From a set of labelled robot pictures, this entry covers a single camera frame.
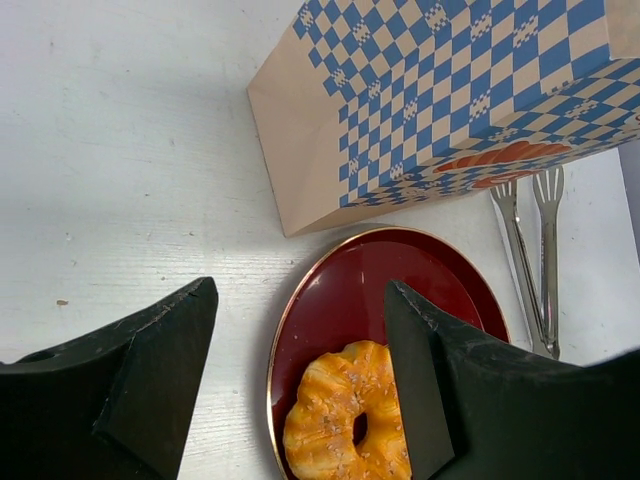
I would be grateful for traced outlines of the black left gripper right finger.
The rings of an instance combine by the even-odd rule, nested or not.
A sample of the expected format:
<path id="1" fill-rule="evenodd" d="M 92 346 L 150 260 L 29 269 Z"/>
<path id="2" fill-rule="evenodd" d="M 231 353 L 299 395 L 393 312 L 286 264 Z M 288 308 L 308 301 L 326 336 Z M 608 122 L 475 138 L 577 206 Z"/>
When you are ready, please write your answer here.
<path id="1" fill-rule="evenodd" d="M 527 352 L 388 283 L 384 319 L 416 479 L 635 479 L 639 355 Z"/>

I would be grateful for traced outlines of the metal serving tongs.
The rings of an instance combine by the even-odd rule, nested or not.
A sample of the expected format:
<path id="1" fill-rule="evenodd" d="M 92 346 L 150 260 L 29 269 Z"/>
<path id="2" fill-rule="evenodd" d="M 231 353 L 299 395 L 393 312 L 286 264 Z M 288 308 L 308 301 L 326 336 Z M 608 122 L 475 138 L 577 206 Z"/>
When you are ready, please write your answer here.
<path id="1" fill-rule="evenodd" d="M 557 360 L 559 344 L 559 279 L 557 220 L 564 192 L 561 166 L 536 174 L 533 193 L 541 220 L 541 278 L 536 285 L 517 210 L 517 183 L 510 181 L 491 189 L 491 197 L 503 219 L 511 252 L 515 280 L 524 317 L 531 337 L 532 351 Z"/>

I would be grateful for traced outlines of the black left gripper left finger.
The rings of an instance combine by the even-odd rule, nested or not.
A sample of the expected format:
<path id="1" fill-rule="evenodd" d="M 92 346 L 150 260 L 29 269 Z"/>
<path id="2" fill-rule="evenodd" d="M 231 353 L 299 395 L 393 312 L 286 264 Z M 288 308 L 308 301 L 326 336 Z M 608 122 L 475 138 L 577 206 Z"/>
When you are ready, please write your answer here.
<path id="1" fill-rule="evenodd" d="M 5 479 L 174 479 L 218 292 L 201 277 L 153 305 L 1 367 Z"/>

